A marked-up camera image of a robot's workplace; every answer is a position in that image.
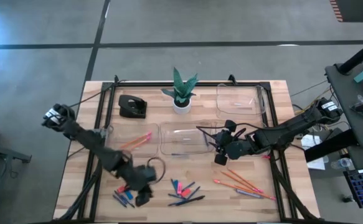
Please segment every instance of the black pen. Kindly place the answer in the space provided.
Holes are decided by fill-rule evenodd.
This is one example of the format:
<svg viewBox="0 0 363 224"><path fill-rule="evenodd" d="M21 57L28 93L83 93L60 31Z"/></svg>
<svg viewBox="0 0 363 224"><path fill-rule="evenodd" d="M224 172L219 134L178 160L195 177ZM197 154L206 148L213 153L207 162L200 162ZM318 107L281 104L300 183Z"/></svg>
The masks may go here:
<svg viewBox="0 0 363 224"><path fill-rule="evenodd" d="M199 196L199 197L196 197L196 198L193 198L193 199L183 200L183 201L181 201L181 202L171 203L171 204L169 204L168 206L172 206L172 205L180 206L180 205L184 205L185 203L189 203L189 202L193 202L193 201L196 201L196 200L203 199L204 197L205 197L205 195L202 195L202 196Z"/></svg>
<svg viewBox="0 0 363 224"><path fill-rule="evenodd" d="M187 198L187 200L189 200L198 190L200 189L200 186L197 187Z"/></svg>
<svg viewBox="0 0 363 224"><path fill-rule="evenodd" d="M182 189L181 192L185 191L187 188L190 188L194 184L195 184L195 181L193 181L192 183L190 183L187 187L184 187L184 189Z"/></svg>

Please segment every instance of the black cable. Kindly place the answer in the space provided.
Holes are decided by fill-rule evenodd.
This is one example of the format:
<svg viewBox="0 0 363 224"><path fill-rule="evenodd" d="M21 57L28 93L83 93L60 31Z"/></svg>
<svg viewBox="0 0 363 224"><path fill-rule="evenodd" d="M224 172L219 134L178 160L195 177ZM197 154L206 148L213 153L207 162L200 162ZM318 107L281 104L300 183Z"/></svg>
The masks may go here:
<svg viewBox="0 0 363 224"><path fill-rule="evenodd" d="M77 151L73 152L71 155L69 155L69 156L67 157L67 160L68 160L71 156L73 156L74 154L76 154L76 153L80 152L81 150L83 150L83 149L85 149L85 148L86 148L86 147L83 147L83 148L78 149Z"/></svg>
<svg viewBox="0 0 363 224"><path fill-rule="evenodd" d="M337 107L339 107L339 100L337 100L337 98L336 98L336 96L334 95L335 94L335 92L333 91L333 89L332 89L332 87L330 86L329 87L329 90L331 91L331 93L332 93L332 95L331 95L331 97L329 97L329 99L331 100L332 99L332 97L336 100L336 103L337 103Z"/></svg>
<svg viewBox="0 0 363 224"><path fill-rule="evenodd" d="M345 122L345 121L340 121L340 122L338 122L338 123L334 123L334 124L332 124L332 125L328 125L328 127L333 127L333 126L338 125L338 124L340 124L340 123L345 123L345 124L349 127L349 129L351 129L350 124L349 124L349 123L347 123L347 122Z"/></svg>
<svg viewBox="0 0 363 224"><path fill-rule="evenodd" d="M164 162L163 159L161 159L159 157L152 157L152 158L148 159L148 161L146 162L146 166L150 166L149 165L149 162L151 162L152 160L159 160L163 164L163 173L162 173L162 176L157 181L155 181L155 183L153 183L153 184L157 184L159 181L161 181L163 179L164 174L166 173L166 163Z"/></svg>
<svg viewBox="0 0 363 224"><path fill-rule="evenodd" d="M296 108L299 108L300 110L303 110L303 108L299 105L296 105L296 104L292 104L292 106L296 107Z"/></svg>
<svg viewBox="0 0 363 224"><path fill-rule="evenodd" d="M293 146L293 147L297 147L298 149L301 149L301 150L305 151L302 147L297 146L297 145L295 145L295 144L292 144L292 143L291 143L291 146Z"/></svg>
<svg viewBox="0 0 363 224"><path fill-rule="evenodd" d="M295 94L292 94L292 95L291 95L291 97L292 97L292 96L296 96L297 94L300 94L300 93L302 93L302 92L304 92L304 91L307 91L307 90L309 90L309 89L311 89L311 88L314 88L314 87L316 87L316 86L318 86L318 85L321 85L321 84L323 84L324 82L328 82L328 80L324 80L324 81L322 81L322 82L320 82L320 83L317 83L317 84L315 84L315 85L310 86L309 88L307 88L307 89L305 89L305 90L301 90L301 91L299 91L299 92L297 92L297 93L295 93Z"/></svg>
<svg viewBox="0 0 363 224"><path fill-rule="evenodd" d="M86 102L87 100L90 100L90 99L92 99L93 97L98 96L99 94L101 94L101 93L103 93L103 92L105 92L105 91L109 90L110 88L112 88L112 87L114 87L114 86L117 86L117 84L119 84L120 82L124 82L124 81L127 81L127 80L120 80L120 81L118 81L117 83L112 83L110 86L108 86L108 87L106 87L105 89L103 89L103 90L99 91L98 93L96 93L96 94L94 94L94 95L90 96L90 97L89 97L89 98L87 98L87 99L84 99L84 100L82 100L82 101L79 101L79 102L77 102L77 103L74 103L74 104L70 105L69 107L71 108L71 107L74 107L74 106L79 105L80 103L84 103L84 102Z"/></svg>

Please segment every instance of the gray floor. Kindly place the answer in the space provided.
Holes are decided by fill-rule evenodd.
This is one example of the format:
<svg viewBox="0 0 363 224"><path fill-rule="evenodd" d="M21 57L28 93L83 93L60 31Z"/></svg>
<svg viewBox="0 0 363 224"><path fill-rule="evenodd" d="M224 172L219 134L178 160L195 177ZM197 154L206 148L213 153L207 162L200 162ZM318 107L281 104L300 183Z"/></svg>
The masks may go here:
<svg viewBox="0 0 363 224"><path fill-rule="evenodd" d="M0 0L0 44L93 43L103 0ZM339 23L328 0L112 0L102 43L170 41L363 40L363 23ZM92 80L168 80L187 77L287 80L296 93L325 80L324 67L343 62L362 45L100 49ZM43 128L54 103L80 98L91 49L0 50L0 144L33 155L14 162L17 179L0 193L0 223L50 220L69 142ZM328 84L292 97L306 106ZM363 209L343 204L340 177L316 175L321 216L363 223Z"/></svg>

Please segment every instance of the clear plastic container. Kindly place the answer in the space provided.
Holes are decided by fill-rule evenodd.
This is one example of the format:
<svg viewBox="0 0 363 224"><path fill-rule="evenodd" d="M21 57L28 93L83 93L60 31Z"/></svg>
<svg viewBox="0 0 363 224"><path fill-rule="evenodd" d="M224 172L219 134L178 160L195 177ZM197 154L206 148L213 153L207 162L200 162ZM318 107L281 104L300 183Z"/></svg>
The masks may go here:
<svg viewBox="0 0 363 224"><path fill-rule="evenodd" d="M351 166L352 161L349 158L342 158L337 161L331 162L331 167L333 169L343 169Z"/></svg>
<svg viewBox="0 0 363 224"><path fill-rule="evenodd" d="M218 118L257 119L266 111L265 90L261 86L217 86Z"/></svg>
<svg viewBox="0 0 363 224"><path fill-rule="evenodd" d="M133 157L153 157L160 145L157 124L112 124L106 146L129 151Z"/></svg>
<svg viewBox="0 0 363 224"><path fill-rule="evenodd" d="M211 152L212 138L199 131L196 126L212 127L209 121L193 123L162 123L161 152L165 155L180 156Z"/></svg>

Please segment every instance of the pink marker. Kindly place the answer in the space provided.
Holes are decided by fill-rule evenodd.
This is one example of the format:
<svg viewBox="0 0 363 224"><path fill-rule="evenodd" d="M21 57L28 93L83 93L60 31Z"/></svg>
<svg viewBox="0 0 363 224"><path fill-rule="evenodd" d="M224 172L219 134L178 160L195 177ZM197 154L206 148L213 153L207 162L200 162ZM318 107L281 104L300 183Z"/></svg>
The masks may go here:
<svg viewBox="0 0 363 224"><path fill-rule="evenodd" d="M179 185L177 186L177 194L181 194L182 193L182 183L179 182Z"/></svg>

